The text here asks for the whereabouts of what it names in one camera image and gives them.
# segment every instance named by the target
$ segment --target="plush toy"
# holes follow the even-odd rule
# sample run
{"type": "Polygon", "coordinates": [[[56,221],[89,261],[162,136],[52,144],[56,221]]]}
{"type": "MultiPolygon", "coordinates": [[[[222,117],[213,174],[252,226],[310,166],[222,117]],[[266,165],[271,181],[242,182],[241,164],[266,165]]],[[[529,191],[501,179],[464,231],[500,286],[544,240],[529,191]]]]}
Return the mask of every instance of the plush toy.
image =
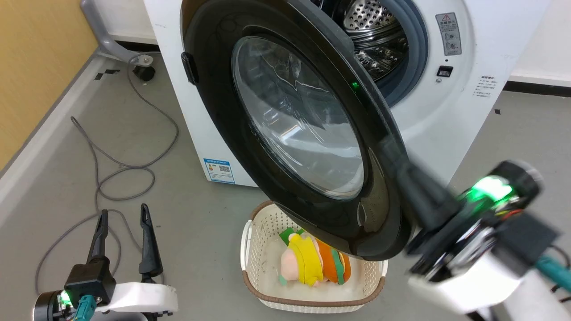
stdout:
{"type": "Polygon", "coordinates": [[[287,229],[280,234],[288,248],[282,254],[281,278],[298,280],[310,287],[331,281],[344,284],[351,277],[351,264],[346,254],[310,236],[287,229]]]}

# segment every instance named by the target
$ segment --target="cable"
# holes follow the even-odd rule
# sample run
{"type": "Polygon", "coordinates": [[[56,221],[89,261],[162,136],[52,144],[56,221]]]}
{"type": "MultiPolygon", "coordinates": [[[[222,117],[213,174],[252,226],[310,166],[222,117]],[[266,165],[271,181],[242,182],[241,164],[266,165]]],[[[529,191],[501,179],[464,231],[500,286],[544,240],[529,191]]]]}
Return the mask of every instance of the cable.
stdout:
{"type": "MultiPolygon", "coordinates": [[[[151,188],[154,186],[155,184],[155,173],[149,168],[149,166],[151,166],[152,164],[158,162],[160,159],[162,159],[173,147],[173,145],[175,144],[176,140],[178,139],[179,136],[179,127],[176,124],[176,122],[174,121],[174,119],[172,119],[167,113],[165,113],[163,110],[161,110],[160,108],[156,107],[153,103],[151,103],[150,101],[148,101],[147,99],[145,99],[140,93],[139,91],[135,88],[135,85],[133,85],[133,82],[131,80],[131,77],[129,76],[129,68],[131,67],[131,64],[133,62],[133,60],[135,58],[138,58],[139,56],[142,55],[147,55],[147,54],[160,54],[160,51],[149,51],[146,53],[140,53],[137,55],[134,55],[133,57],[131,57],[131,59],[129,59],[129,61],[127,62],[127,80],[129,81],[129,85],[131,86],[131,88],[133,89],[133,91],[135,91],[135,93],[137,94],[137,96],[139,96],[139,98],[141,100],[143,100],[144,102],[146,102],[149,106],[151,106],[152,108],[154,108],[156,111],[158,111],[159,113],[161,113],[163,116],[165,116],[171,123],[172,125],[175,127],[175,135],[174,138],[172,139],[172,142],[168,145],[168,147],[164,150],[164,152],[160,153],[160,155],[158,157],[156,157],[155,159],[153,159],[152,161],[146,163],[146,164],[142,164],[142,165],[131,165],[131,164],[127,164],[127,163],[123,163],[118,161],[117,159],[113,158],[111,155],[109,155],[108,153],[106,153],[105,151],[103,151],[101,148],[99,148],[99,146],[97,146],[92,140],[91,138],[89,138],[89,136],[87,135],[87,133],[85,132],[85,130],[83,129],[83,127],[79,124],[79,122],[77,121],[77,119],[75,119],[75,117],[71,117],[71,122],[73,123],[73,125],[79,130],[79,133],[85,138],[85,140],[87,141],[87,145],[89,146],[89,149],[91,151],[91,155],[93,156],[93,161],[95,163],[95,184],[96,184],[96,189],[95,189],[95,197],[94,197],[94,201],[95,201],[95,214],[88,216],[82,220],[80,220],[79,222],[77,222],[75,225],[73,225],[72,227],[70,227],[67,231],[65,231],[49,248],[48,250],[44,253],[42,259],[40,260],[40,262],[38,263],[38,266],[36,268],[36,272],[35,272],[35,279],[34,279],[34,289],[37,295],[40,294],[39,292],[39,274],[42,270],[42,266],[44,264],[44,261],[47,259],[47,257],[50,255],[50,253],[52,252],[52,250],[59,244],[59,242],[61,242],[65,237],[68,236],[69,233],[71,233],[74,229],[76,229],[77,227],[79,227],[80,225],[98,218],[100,215],[100,209],[99,209],[99,204],[98,204],[98,196],[101,195],[104,198],[108,199],[108,200],[115,200],[115,201],[120,201],[120,200],[128,200],[128,199],[134,199],[137,198],[143,194],[145,194],[146,192],[148,192],[149,190],[151,190],[151,188]],[[109,160],[113,161],[114,163],[123,166],[122,169],[115,171],[113,173],[111,173],[110,175],[104,177],[102,180],[99,180],[99,161],[97,159],[97,155],[95,153],[95,150],[98,150],[101,154],[103,154],[105,157],[107,157],[109,160]],[[109,179],[111,179],[112,177],[115,177],[117,175],[119,175],[122,172],[128,171],[128,170],[144,170],[147,171],[149,174],[151,174],[152,176],[152,181],[149,184],[149,186],[144,189],[142,192],[139,192],[135,195],[132,196],[125,196],[125,197],[114,197],[114,196],[109,196],[107,194],[105,194],[101,187],[102,185],[107,182],[109,179]]],[[[118,210],[114,210],[114,209],[109,209],[109,212],[114,212],[117,213],[121,216],[122,220],[123,220],[123,224],[125,225],[125,227],[127,227],[127,232],[129,233],[129,237],[131,238],[131,241],[133,242],[133,244],[135,245],[135,247],[137,248],[137,250],[139,250],[139,252],[142,251],[141,246],[139,245],[139,243],[136,241],[135,237],[133,236],[133,233],[131,232],[131,229],[129,228],[129,224],[127,223],[127,219],[125,218],[125,215],[118,210]]],[[[119,268],[119,264],[121,262],[121,252],[122,252],[122,247],[121,247],[121,242],[119,240],[119,238],[117,237],[117,234],[115,233],[115,231],[109,227],[109,233],[111,234],[111,236],[115,239],[115,241],[117,242],[117,263],[115,264],[115,267],[113,268],[111,274],[115,275],[115,272],[117,271],[117,269],[119,268]]],[[[166,283],[166,278],[164,273],[160,275],[161,277],[161,283],[165,284],[166,283]]]]}
{"type": "MultiPolygon", "coordinates": [[[[491,308],[489,308],[489,313],[490,313],[491,321],[498,321],[498,317],[492,311],[491,308]]],[[[473,320],[473,321],[486,321],[486,319],[478,311],[472,311],[470,313],[467,313],[466,316],[468,317],[468,319],[473,320]]]]}
{"type": "MultiPolygon", "coordinates": [[[[565,261],[565,268],[567,270],[569,270],[571,268],[571,258],[569,257],[569,255],[559,246],[551,244],[549,247],[554,249],[555,251],[557,251],[559,254],[561,254],[561,256],[563,256],[563,260],[565,261]]],[[[559,285],[557,285],[557,284],[554,285],[551,288],[551,293],[555,293],[555,291],[559,290],[559,288],[560,288],[559,285]]]]}
{"type": "Polygon", "coordinates": [[[497,213],[496,213],[496,216],[502,216],[502,215],[507,214],[507,213],[509,213],[509,210],[497,212],[497,213]]]}
{"type": "Polygon", "coordinates": [[[505,214],[501,219],[502,219],[502,220],[507,220],[508,218],[510,218],[510,216],[512,216],[512,215],[514,215],[514,214],[521,213],[522,211],[523,211],[522,209],[518,208],[517,210],[513,210],[513,211],[511,211],[511,212],[505,214]]]}

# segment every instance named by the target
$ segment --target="brown basket trim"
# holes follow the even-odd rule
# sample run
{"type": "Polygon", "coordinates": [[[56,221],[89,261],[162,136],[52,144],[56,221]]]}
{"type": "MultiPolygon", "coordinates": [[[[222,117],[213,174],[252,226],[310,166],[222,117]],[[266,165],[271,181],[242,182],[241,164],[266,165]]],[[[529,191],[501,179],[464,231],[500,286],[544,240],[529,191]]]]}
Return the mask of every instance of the brown basket trim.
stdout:
{"type": "MultiPolygon", "coordinates": [[[[252,217],[251,219],[253,220],[254,217],[256,217],[256,215],[266,206],[269,206],[273,204],[273,202],[271,200],[267,200],[265,202],[263,202],[262,204],[258,205],[254,211],[252,212],[252,217]]],[[[377,285],[376,289],[373,291],[373,293],[371,293],[368,297],[360,299],[360,300],[352,300],[352,301],[301,301],[301,300],[291,300],[291,299],[282,299],[282,298],[276,298],[275,296],[269,296],[269,295],[265,295],[262,294],[260,291],[256,290],[254,288],[254,286],[252,285],[252,283],[250,282],[250,279],[248,278],[248,272],[246,271],[242,271],[242,277],[244,279],[244,283],[246,284],[246,287],[248,288],[248,290],[254,294],[258,299],[260,300],[264,300],[264,301],[268,301],[268,302],[274,302],[274,303],[280,303],[280,304],[289,304],[292,306],[303,306],[303,307],[325,307],[325,308],[330,308],[330,307],[351,307],[351,306],[362,306],[366,303],[369,303],[371,301],[373,301],[375,298],[377,298],[377,296],[379,295],[379,293],[381,293],[381,290],[383,290],[383,287],[385,285],[385,277],[381,276],[381,279],[379,280],[379,284],[377,285]]]]}

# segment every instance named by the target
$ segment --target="laundry basket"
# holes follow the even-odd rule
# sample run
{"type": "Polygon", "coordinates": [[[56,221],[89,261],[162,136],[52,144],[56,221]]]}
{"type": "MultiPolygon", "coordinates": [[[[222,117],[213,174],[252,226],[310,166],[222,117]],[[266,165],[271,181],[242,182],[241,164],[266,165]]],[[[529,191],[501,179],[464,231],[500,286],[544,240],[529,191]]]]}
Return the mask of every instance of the laundry basket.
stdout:
{"type": "Polygon", "coordinates": [[[314,288],[300,282],[283,286],[278,274],[287,246],[279,233],[288,227],[300,228],[268,200],[253,211],[242,233],[242,276],[250,292],[266,306],[292,312],[341,313],[356,311],[379,295],[385,283],[387,261],[350,258],[351,278],[342,286],[333,282],[314,288]]]}

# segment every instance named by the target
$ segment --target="gray floor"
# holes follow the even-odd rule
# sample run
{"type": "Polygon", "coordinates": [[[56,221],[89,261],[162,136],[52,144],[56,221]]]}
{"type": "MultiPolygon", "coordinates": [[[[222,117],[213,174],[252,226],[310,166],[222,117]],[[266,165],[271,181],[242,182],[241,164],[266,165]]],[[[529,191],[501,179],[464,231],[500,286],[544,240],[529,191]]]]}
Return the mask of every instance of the gray floor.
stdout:
{"type": "MultiPolygon", "coordinates": [[[[251,210],[266,196],[256,188],[207,182],[178,108],[168,75],[157,63],[155,79],[140,86],[142,93],[178,122],[181,133],[172,151],[151,168],[156,185],[136,200],[110,202],[127,215],[140,239],[139,205],[149,205],[157,226],[167,283],[177,288],[180,312],[166,320],[464,320],[426,303],[411,293],[405,270],[413,262],[398,256],[389,263],[381,295],[358,312],[344,315],[292,315],[262,305],[244,286],[238,242],[251,210]]],[[[128,87],[124,65],[104,84],[89,108],[78,115],[92,139],[127,163],[144,163],[169,143],[172,126],[140,101],[128,87]]],[[[545,177],[546,190],[533,206],[564,234],[559,243],[571,250],[568,193],[571,190],[571,108],[569,100],[528,94],[503,93],[470,152],[453,178],[464,188],[505,158],[524,159],[545,177]]],[[[101,159],[102,174],[118,168],[101,159]]],[[[104,189],[125,196],[149,181],[145,172],[119,176],[104,189]]],[[[7,293],[0,307],[6,320],[25,320],[36,295],[33,276],[42,254],[61,233],[94,212],[94,168],[83,138],[70,132],[43,173],[0,227],[0,288],[7,293]]],[[[118,217],[111,218],[123,243],[118,282],[136,281],[140,255],[130,243],[118,217]]],[[[40,290],[62,287],[70,267],[85,260],[94,229],[86,224],[73,232],[49,257],[40,277],[40,290]]],[[[109,240],[107,255],[116,262],[117,247],[109,240]]]]}

